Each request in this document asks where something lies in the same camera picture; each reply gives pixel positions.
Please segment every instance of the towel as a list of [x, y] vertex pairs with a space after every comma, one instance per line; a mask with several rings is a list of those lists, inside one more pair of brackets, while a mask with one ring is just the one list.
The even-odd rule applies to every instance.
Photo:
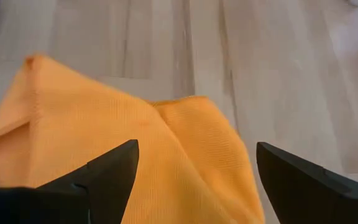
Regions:
[[247, 150], [205, 97], [149, 102], [42, 55], [0, 105], [0, 186], [38, 187], [129, 139], [139, 164], [122, 223], [263, 223]]

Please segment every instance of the orange microfiber cloth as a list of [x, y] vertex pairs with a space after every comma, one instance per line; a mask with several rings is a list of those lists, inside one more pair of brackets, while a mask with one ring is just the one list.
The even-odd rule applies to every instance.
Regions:
[[150, 103], [28, 58], [0, 105], [0, 186], [38, 187], [129, 139], [123, 223], [263, 223], [244, 143], [205, 97]]

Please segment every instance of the light wood floor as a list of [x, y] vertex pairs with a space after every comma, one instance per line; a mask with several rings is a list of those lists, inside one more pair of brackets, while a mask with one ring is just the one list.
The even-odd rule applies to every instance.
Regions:
[[0, 100], [34, 52], [148, 100], [209, 96], [253, 165], [267, 141], [358, 180], [358, 8], [343, 0], [0, 1]]

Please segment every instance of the wood grain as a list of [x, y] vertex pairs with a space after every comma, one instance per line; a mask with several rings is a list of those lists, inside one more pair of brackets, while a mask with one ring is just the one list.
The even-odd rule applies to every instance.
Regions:
[[193, 49], [190, 28], [190, 0], [172, 0], [173, 8], [173, 92], [175, 98], [195, 94]]
[[333, 123], [342, 167], [348, 174], [358, 173], [358, 125], [344, 82], [344, 75], [334, 53], [333, 44], [319, 1], [300, 1], [305, 17], [311, 54], [319, 75]]
[[108, 12], [108, 0], [58, 0], [49, 54], [90, 77], [109, 75]]
[[221, 7], [219, 0], [190, 1], [195, 93], [214, 101], [236, 128], [226, 27]]
[[124, 77], [150, 78], [152, 0], [130, 0]]
[[107, 76], [123, 77], [125, 74], [130, 3], [131, 0], [110, 0], [108, 31], [111, 73]]
[[46, 52], [56, 0], [0, 1], [0, 63]]

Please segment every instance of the dark object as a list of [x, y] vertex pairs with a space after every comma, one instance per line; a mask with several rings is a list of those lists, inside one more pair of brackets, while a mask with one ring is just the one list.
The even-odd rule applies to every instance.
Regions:
[[0, 223], [120, 223], [138, 160], [130, 140], [37, 189], [0, 189]]
[[358, 224], [358, 182], [264, 142], [257, 163], [281, 224]]

